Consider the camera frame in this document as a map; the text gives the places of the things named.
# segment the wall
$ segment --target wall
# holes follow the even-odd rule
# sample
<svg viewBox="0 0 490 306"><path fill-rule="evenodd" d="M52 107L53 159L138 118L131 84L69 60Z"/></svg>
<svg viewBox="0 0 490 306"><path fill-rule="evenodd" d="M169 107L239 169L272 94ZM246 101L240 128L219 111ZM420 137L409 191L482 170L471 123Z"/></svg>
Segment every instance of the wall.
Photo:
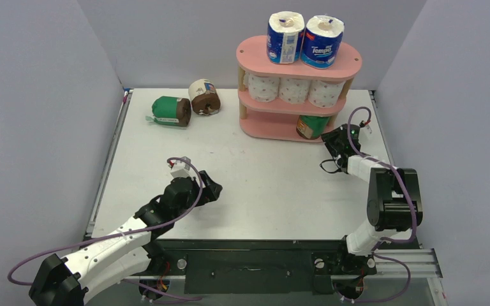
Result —
<svg viewBox="0 0 490 306"><path fill-rule="evenodd" d="M0 305L33 304L15 263L82 238L122 94L75 0L0 1Z"/></svg>
<svg viewBox="0 0 490 306"><path fill-rule="evenodd" d="M117 75L128 87L189 87L199 78L236 88L238 44L265 35L271 13L308 20L330 13L364 65L354 88L376 89L425 0L78 0Z"/></svg>
<svg viewBox="0 0 490 306"><path fill-rule="evenodd" d="M428 0L377 101L395 161L418 171L450 305L490 305L490 1Z"/></svg>

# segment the blue packaged paper roll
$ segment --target blue packaged paper roll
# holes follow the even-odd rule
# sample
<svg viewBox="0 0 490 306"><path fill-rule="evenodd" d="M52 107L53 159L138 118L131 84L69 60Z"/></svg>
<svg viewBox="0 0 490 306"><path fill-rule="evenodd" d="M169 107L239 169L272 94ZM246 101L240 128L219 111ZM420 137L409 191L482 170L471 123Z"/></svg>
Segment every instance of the blue packaged paper roll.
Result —
<svg viewBox="0 0 490 306"><path fill-rule="evenodd" d="M305 21L300 13L280 11L269 17L267 57L276 64L291 64L299 59Z"/></svg>
<svg viewBox="0 0 490 306"><path fill-rule="evenodd" d="M330 16L314 16L305 28L301 60L309 66L326 69L333 65L343 40L345 24Z"/></svg>

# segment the pink shelf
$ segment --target pink shelf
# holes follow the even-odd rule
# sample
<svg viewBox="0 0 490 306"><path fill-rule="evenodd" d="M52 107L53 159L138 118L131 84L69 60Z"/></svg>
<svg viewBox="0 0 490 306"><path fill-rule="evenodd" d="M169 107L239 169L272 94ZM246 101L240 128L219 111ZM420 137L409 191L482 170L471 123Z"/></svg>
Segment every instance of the pink shelf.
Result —
<svg viewBox="0 0 490 306"><path fill-rule="evenodd" d="M362 67L359 52L347 43L341 43L335 63L328 69L316 69L301 60L292 64L274 64L266 54L267 36L253 36L244 40L235 52L243 70L260 76L307 78L340 82L354 77Z"/></svg>
<svg viewBox="0 0 490 306"><path fill-rule="evenodd" d="M239 119L239 125L247 135L252 137L322 143L320 137L314 140L307 140L298 135L296 132L298 117L299 115L256 112L248 109L247 119ZM324 129L324 133L332 130L333 126L327 126Z"/></svg>
<svg viewBox="0 0 490 306"><path fill-rule="evenodd" d="M328 117L339 113L345 106L346 99L339 99L335 106L330 108L316 107L305 101L303 104L290 104L277 98L271 102L258 102L251 98L249 91L237 91L239 101L249 110L268 113L290 113L294 115L310 115L318 117Z"/></svg>

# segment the white table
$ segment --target white table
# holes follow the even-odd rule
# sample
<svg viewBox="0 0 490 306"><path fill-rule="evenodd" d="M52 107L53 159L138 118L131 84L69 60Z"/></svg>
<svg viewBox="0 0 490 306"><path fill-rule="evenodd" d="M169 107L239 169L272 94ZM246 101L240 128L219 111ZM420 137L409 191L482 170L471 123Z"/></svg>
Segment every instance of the white table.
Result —
<svg viewBox="0 0 490 306"><path fill-rule="evenodd" d="M343 173L328 174L322 144L252 138L239 127L236 89L219 89L220 113L193 113L187 128L150 124L160 96L188 97L187 89L134 89L93 230L106 235L161 194L172 177L168 157L188 156L223 186L218 201L195 208L161 238L334 240L366 219L368 186ZM350 91L336 126L358 106L374 111L368 91ZM354 123L366 119L358 112ZM362 151L388 160L380 128L361 138Z"/></svg>

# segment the paper towel roll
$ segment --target paper towel roll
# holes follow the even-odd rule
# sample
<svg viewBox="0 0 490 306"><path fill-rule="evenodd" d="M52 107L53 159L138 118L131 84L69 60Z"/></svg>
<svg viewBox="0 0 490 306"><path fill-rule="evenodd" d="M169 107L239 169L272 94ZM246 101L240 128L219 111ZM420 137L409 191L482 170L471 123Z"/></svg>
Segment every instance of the paper towel roll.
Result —
<svg viewBox="0 0 490 306"><path fill-rule="evenodd" d="M270 102L277 98L279 78L249 74L249 94L259 102Z"/></svg>
<svg viewBox="0 0 490 306"><path fill-rule="evenodd" d="M335 84L313 80L309 88L309 102L318 107L334 106L343 90L344 84L344 82Z"/></svg>
<svg viewBox="0 0 490 306"><path fill-rule="evenodd" d="M314 16L307 21L301 60L312 67L325 69L335 61L343 40L345 24L330 16Z"/></svg>
<svg viewBox="0 0 490 306"><path fill-rule="evenodd" d="M305 21L300 13L280 11L269 17L267 57L276 64L291 64L299 59Z"/></svg>
<svg viewBox="0 0 490 306"><path fill-rule="evenodd" d="M281 78L279 98L291 104L302 104L307 99L311 80L298 78Z"/></svg>

